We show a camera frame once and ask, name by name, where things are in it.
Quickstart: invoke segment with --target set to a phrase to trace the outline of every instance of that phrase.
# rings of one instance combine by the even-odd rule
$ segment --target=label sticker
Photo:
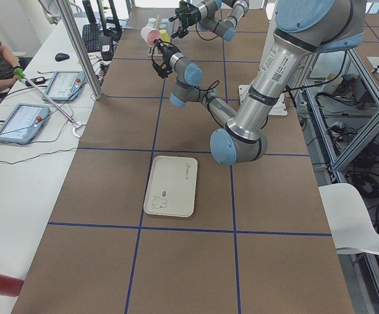
[[[286,54],[278,55],[278,51],[271,49],[269,55],[262,65],[261,70],[268,79],[275,83],[283,84],[289,72],[294,67],[296,59]]]

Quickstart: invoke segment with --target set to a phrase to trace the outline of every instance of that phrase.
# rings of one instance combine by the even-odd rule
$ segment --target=white desk
[[[77,22],[82,30],[82,25],[88,21],[81,18]],[[70,59],[56,62],[54,56],[58,52],[68,53]],[[46,72],[80,69],[78,58],[61,22],[24,73],[33,78],[41,76],[37,70]],[[24,87],[22,83],[17,82],[11,92]],[[88,120],[94,103],[91,94],[91,88],[86,84],[78,98],[71,103],[75,120]],[[15,93],[0,104],[0,120],[6,119],[18,103],[41,104],[44,101],[39,93],[32,89]],[[64,108],[71,113],[67,105]],[[50,105],[50,110],[53,112],[56,109]],[[61,113],[54,113],[35,140],[55,139],[65,121]],[[26,147],[0,144],[0,160],[15,162],[44,152],[68,150],[77,146],[78,139],[73,136],[71,123],[68,123],[60,138],[54,143],[35,143]],[[0,163],[0,273],[22,279],[27,275],[73,156],[74,151],[70,151],[16,165]],[[9,314],[15,301],[16,298],[0,296],[0,314]]]

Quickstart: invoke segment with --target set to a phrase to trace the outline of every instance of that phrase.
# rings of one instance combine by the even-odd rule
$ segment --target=blue joint cap
[[[184,80],[188,85],[198,85],[203,79],[203,72],[195,63],[190,63],[184,72]]]
[[[320,46],[316,52],[319,54],[324,54],[326,52],[335,52],[335,51],[345,51],[347,49],[355,48],[359,46],[364,40],[364,32],[357,35],[335,41],[333,43],[328,43],[323,46]]]
[[[223,39],[225,41],[231,41],[233,37],[236,35],[236,29],[235,28],[229,28],[223,35]]]
[[[298,33],[316,25],[331,10],[335,0],[279,0],[276,26],[286,33]]]
[[[214,0],[217,5],[217,8],[220,9],[222,7],[222,0]]]
[[[210,149],[214,159],[222,165],[233,165],[236,162],[235,142],[224,129],[213,132],[210,138]]]
[[[183,102],[181,99],[177,98],[174,93],[171,93],[171,96],[169,98],[169,101],[177,107],[183,107],[185,106],[185,102]]]

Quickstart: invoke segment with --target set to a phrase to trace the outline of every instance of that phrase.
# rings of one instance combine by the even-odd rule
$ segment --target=aluminum rail
[[[78,56],[82,69],[85,72],[85,76],[91,86],[92,92],[96,100],[99,100],[103,95],[101,86],[99,85],[97,76],[95,75],[91,61],[88,57],[88,53],[86,52],[85,44],[82,41],[82,36],[79,34],[78,26],[74,21],[71,6],[68,0],[55,0],[55,2],[59,9],[60,16],[65,23],[66,31],[72,42],[74,51]]]

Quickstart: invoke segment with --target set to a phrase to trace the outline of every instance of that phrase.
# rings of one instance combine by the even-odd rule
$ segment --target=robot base
[[[240,104],[242,105],[242,99],[244,99],[245,94],[247,94],[249,89],[249,85],[239,85],[239,99]],[[286,109],[286,103],[284,101],[284,95],[280,95],[280,99],[275,104],[274,107],[272,107],[271,111],[269,112],[270,116],[286,116],[288,115],[287,109]]]

